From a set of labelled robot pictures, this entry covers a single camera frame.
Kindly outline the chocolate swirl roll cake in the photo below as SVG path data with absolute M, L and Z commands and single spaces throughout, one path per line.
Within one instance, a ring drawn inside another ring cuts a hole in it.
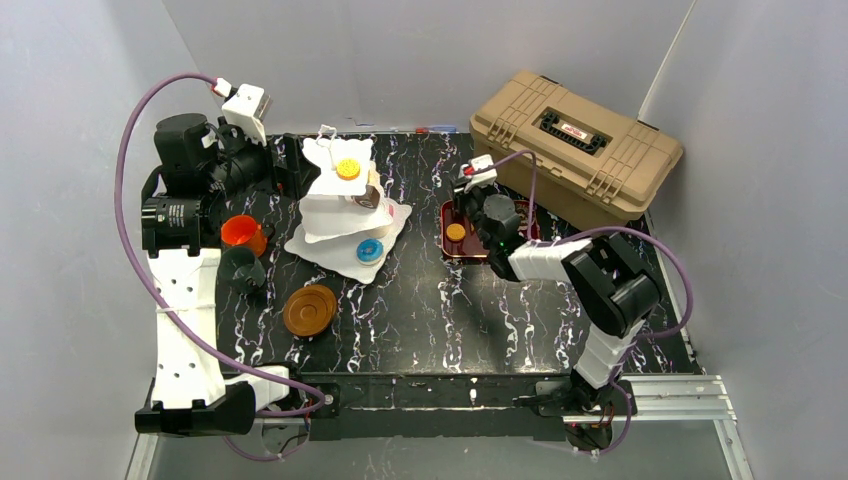
M 366 191 L 362 195 L 353 196 L 354 204 L 367 209 L 376 209 L 381 202 L 382 194 L 378 186 L 368 184 Z

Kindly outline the white three-tier cake stand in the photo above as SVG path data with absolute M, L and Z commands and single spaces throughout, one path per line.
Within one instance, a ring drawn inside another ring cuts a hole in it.
M 306 158 L 319 168 L 319 176 L 308 194 L 297 204 L 301 222 L 284 250 L 362 284 L 372 283 L 411 216 L 412 207 L 391 199 L 381 184 L 376 163 L 372 160 L 374 141 L 344 139 L 336 128 L 323 125 L 315 137 L 303 141 Z M 353 181 L 341 180 L 335 172 L 337 162 L 344 158 L 357 159 L 361 175 Z M 352 197 L 362 195 L 368 184 L 378 186 L 382 194 L 376 209 L 362 208 Z M 396 217 L 388 206 L 396 208 Z M 374 265 L 363 265 L 356 259 L 358 244 L 372 237 L 372 230 L 389 224 L 393 232 L 381 239 L 385 254 Z

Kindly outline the white coconut ball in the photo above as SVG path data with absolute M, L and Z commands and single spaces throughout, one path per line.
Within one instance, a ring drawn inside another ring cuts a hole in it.
M 383 227 L 379 227 L 372 230 L 372 237 L 378 240 L 381 240 L 387 236 L 389 236 L 394 230 L 394 225 L 389 224 Z

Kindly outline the blue sprinkled donut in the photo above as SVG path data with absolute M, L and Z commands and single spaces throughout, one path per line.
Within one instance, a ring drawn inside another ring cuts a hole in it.
M 381 261 L 385 254 L 384 246 L 378 239 L 367 238 L 356 248 L 356 259 L 363 265 L 374 265 Z

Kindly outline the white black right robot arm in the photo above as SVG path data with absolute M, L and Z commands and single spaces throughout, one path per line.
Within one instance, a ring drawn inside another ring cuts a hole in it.
M 662 300 L 650 267 L 618 232 L 580 240 L 529 240 L 519 231 L 520 216 L 511 198 L 469 179 L 456 180 L 452 187 L 454 209 L 474 227 L 499 278 L 572 285 L 591 321 L 572 382 L 584 390 L 605 388 Z

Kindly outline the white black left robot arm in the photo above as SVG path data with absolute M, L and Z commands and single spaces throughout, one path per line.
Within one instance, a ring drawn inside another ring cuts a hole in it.
M 284 366 L 226 378 L 217 351 L 216 287 L 245 291 L 265 282 L 257 253 L 221 239 L 228 200 L 251 189 L 302 198 L 320 170 L 302 139 L 251 138 L 200 113 L 160 121 L 160 163 L 142 190 L 142 247 L 158 295 L 157 369 L 136 429 L 175 437 L 248 433 L 256 414 L 289 392 Z

